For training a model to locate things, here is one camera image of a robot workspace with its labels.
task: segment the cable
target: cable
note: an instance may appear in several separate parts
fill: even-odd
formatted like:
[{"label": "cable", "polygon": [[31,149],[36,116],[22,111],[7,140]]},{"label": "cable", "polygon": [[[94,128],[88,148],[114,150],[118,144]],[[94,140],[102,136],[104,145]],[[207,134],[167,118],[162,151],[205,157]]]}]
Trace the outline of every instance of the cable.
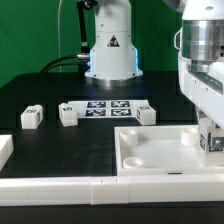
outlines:
[{"label": "cable", "polygon": [[61,57],[61,8],[62,8],[63,0],[60,0],[58,5],[58,57]]},{"label": "cable", "polygon": [[66,63],[66,64],[56,64],[48,67],[46,70],[44,70],[42,73],[48,73],[51,69],[56,67],[63,67],[63,66],[69,66],[69,65],[79,65],[79,63]]},{"label": "cable", "polygon": [[44,73],[44,71],[46,69],[48,69],[49,67],[51,67],[52,65],[54,65],[58,62],[65,61],[65,60],[68,60],[68,59],[73,59],[73,58],[77,58],[77,55],[68,55],[68,56],[64,56],[64,57],[58,58],[56,60],[53,60],[50,63],[48,63],[46,66],[44,66],[43,69],[41,69],[40,73]]}]

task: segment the small white cube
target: small white cube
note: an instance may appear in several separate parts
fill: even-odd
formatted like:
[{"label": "small white cube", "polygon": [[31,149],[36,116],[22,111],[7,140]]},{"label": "small white cube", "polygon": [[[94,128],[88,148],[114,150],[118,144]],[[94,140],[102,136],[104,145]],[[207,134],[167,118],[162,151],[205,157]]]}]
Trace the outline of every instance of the small white cube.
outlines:
[{"label": "small white cube", "polygon": [[69,104],[59,105],[59,116],[64,127],[78,125],[77,112]]},{"label": "small white cube", "polygon": [[156,124],[156,111],[150,106],[139,106],[137,108],[137,120],[141,125]]},{"label": "small white cube", "polygon": [[40,105],[28,106],[21,114],[22,129],[37,129],[43,120],[43,107]]}]

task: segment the white cylinder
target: white cylinder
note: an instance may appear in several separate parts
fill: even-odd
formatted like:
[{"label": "white cylinder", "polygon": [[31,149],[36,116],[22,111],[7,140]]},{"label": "white cylinder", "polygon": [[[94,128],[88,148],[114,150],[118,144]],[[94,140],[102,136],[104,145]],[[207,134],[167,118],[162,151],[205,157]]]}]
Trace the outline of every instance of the white cylinder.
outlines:
[{"label": "white cylinder", "polygon": [[181,132],[181,143],[185,146],[196,146],[198,143],[198,129],[190,128]]},{"label": "white cylinder", "polygon": [[138,145],[138,132],[133,128],[124,128],[120,131],[120,145],[123,148],[132,148]]},{"label": "white cylinder", "polygon": [[137,157],[128,157],[123,161],[123,167],[125,169],[142,168],[144,164],[144,160]]}]

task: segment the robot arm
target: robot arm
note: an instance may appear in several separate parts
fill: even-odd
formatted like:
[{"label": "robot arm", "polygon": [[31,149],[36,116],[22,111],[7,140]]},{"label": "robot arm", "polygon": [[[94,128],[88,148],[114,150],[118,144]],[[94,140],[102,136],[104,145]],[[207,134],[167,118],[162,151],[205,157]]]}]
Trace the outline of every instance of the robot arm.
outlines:
[{"label": "robot arm", "polygon": [[197,107],[200,147],[211,165],[224,165],[224,1],[164,0],[185,5],[178,66],[181,91]]}]

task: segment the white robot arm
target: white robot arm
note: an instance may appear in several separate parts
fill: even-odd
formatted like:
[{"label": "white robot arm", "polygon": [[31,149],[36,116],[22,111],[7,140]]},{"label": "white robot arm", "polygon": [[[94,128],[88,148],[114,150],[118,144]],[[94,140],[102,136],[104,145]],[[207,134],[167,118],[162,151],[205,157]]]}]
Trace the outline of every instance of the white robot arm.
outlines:
[{"label": "white robot arm", "polygon": [[164,1],[183,10],[175,36],[179,82],[197,107],[200,147],[211,165],[224,165],[224,1]]},{"label": "white robot arm", "polygon": [[86,80],[104,86],[123,86],[142,77],[137,50],[131,42],[129,0],[98,0],[94,11],[96,43],[90,51]]}]

